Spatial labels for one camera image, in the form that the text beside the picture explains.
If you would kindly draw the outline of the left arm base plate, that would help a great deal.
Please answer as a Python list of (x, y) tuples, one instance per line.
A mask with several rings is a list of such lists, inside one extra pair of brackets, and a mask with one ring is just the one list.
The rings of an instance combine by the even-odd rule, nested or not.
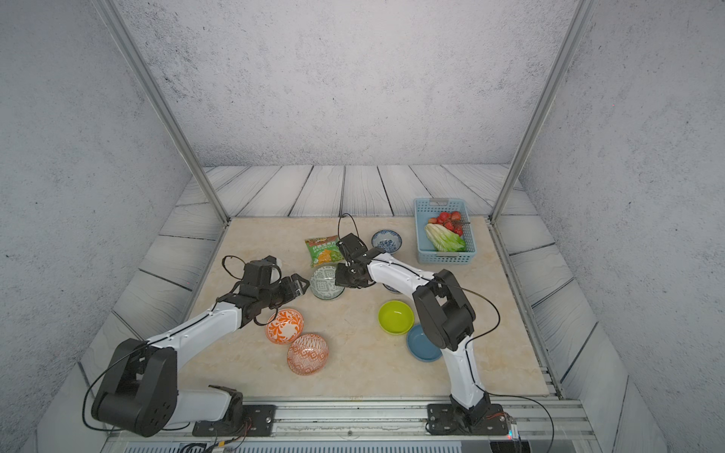
[(194, 437), (270, 437), (277, 411), (276, 405), (238, 405), (221, 420), (200, 421), (194, 424)]

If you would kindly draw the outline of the red geometric pattern bowl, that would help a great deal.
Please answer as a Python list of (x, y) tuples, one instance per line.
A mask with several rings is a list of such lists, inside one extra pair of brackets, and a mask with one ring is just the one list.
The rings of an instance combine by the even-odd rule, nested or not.
[(299, 376), (309, 376), (320, 371), (329, 358), (327, 341), (314, 333), (303, 334), (292, 342), (287, 352), (290, 370)]

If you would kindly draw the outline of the orange leaf pattern bowl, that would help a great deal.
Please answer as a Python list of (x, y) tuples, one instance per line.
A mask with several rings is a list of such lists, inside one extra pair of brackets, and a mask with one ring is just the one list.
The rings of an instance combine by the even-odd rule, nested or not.
[(304, 317), (296, 309), (282, 309), (265, 326), (265, 336), (275, 345), (296, 341), (304, 330)]

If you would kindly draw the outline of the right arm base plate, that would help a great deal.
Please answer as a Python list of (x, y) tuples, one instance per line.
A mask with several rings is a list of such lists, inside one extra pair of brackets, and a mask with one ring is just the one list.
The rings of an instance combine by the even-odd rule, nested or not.
[(509, 436), (509, 422), (503, 408), (485, 401), (466, 410), (458, 404), (429, 404), (426, 431), (432, 435)]

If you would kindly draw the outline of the blue floral bowl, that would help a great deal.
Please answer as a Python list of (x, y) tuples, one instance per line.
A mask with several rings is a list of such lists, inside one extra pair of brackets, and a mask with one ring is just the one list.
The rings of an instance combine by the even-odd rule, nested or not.
[(400, 250), (402, 238), (394, 230), (379, 230), (372, 236), (371, 245), (384, 253), (394, 254)]
[(394, 289), (393, 287), (391, 287), (391, 286), (389, 286), (389, 285), (383, 284), (383, 287), (384, 287), (384, 288), (385, 288), (386, 290), (388, 290), (389, 292), (391, 292), (391, 293), (394, 293), (394, 294), (400, 294), (400, 292), (398, 292), (398, 290)]

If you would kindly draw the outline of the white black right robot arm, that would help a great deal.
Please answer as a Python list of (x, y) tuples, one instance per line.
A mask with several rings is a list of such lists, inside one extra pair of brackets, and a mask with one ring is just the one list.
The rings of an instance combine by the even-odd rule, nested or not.
[(491, 406), (472, 351), (476, 313), (453, 273), (413, 268), (389, 254), (362, 254), (336, 265), (335, 284), (362, 289), (381, 283), (410, 298), (426, 337), (441, 351), (450, 382), (452, 404), (466, 413)]

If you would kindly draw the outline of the green patterned white bowl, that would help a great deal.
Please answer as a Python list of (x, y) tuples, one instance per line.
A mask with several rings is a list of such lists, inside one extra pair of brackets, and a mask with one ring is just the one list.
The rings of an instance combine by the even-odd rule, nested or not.
[(313, 295), (321, 300), (334, 300), (343, 294), (345, 288), (336, 284), (336, 266), (317, 268), (310, 279)]

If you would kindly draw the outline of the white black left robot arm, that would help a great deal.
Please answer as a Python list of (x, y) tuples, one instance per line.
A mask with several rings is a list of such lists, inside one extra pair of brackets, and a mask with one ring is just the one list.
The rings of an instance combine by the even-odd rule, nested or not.
[(143, 437), (184, 424), (196, 436), (245, 432), (249, 412), (242, 393), (224, 386), (181, 391), (179, 371), (215, 342), (255, 323), (262, 311), (278, 311), (309, 287), (298, 274), (285, 277), (272, 256), (246, 263), (231, 290), (202, 314), (166, 333), (117, 345), (82, 413)]

